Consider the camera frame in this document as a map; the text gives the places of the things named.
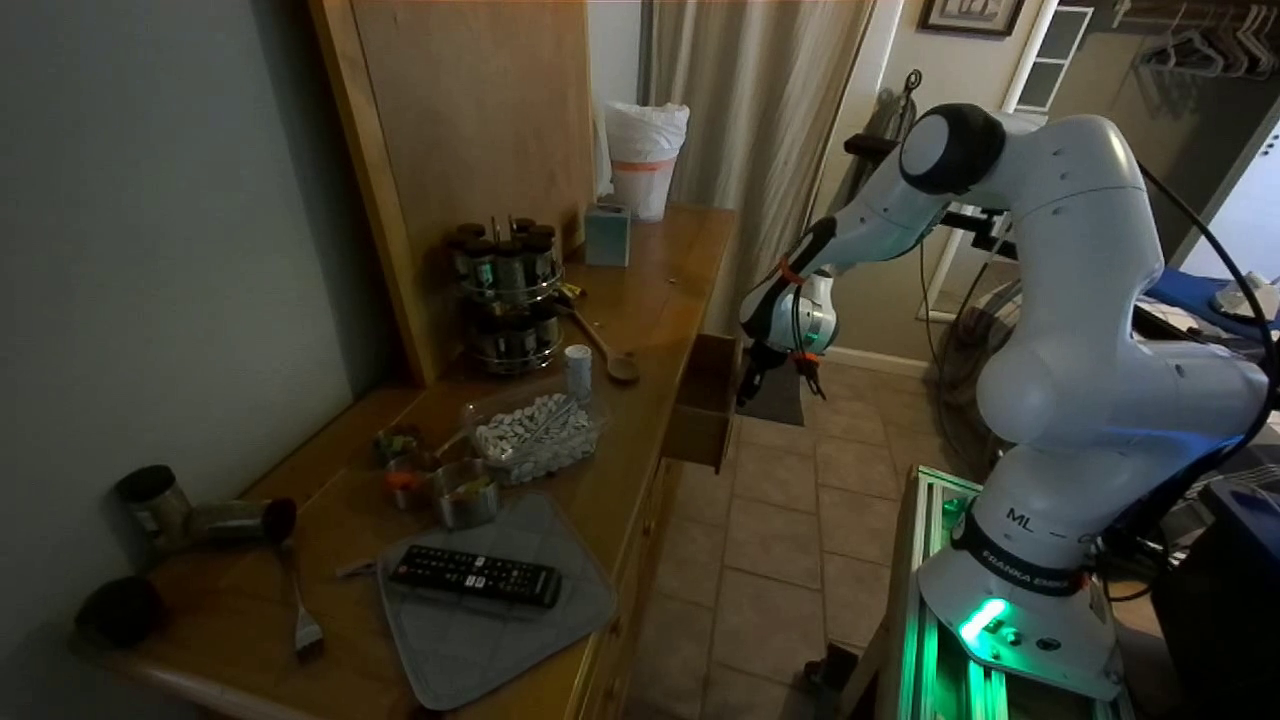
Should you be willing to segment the robot base stand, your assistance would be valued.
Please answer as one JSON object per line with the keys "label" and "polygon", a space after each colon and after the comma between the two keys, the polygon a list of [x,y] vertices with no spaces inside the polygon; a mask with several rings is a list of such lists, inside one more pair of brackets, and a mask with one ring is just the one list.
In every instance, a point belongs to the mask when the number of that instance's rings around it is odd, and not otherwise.
{"label": "robot base stand", "polygon": [[980,485],[916,468],[889,621],[894,720],[1133,720],[1115,621],[1096,578],[1038,597],[966,561]]}

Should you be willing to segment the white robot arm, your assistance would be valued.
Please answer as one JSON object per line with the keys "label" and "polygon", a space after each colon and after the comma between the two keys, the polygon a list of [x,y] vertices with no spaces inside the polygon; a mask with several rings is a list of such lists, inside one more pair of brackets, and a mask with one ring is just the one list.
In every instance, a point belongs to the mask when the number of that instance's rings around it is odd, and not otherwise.
{"label": "white robot arm", "polygon": [[1230,346],[1133,333],[1166,252],[1115,124],[1014,129],[977,103],[927,108],[856,198],[748,290],[748,354],[759,366],[821,354],[838,333],[832,276],[914,252],[958,198],[1014,217],[1025,309],[977,378],[1007,451],[916,587],[973,660],[1112,700],[1123,672],[1087,577],[1096,540],[1160,485],[1247,443],[1278,383]]}

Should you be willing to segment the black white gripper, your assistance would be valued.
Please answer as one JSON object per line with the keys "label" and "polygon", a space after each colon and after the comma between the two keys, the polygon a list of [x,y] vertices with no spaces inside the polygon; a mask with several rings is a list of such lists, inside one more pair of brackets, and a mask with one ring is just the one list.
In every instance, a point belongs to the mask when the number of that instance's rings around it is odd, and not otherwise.
{"label": "black white gripper", "polygon": [[765,387],[770,366],[801,361],[801,374],[814,396],[827,400],[821,378],[821,354],[832,346],[838,276],[827,265],[806,276],[770,276],[741,304],[741,326],[748,337],[748,365],[737,387],[737,404],[753,404]]}

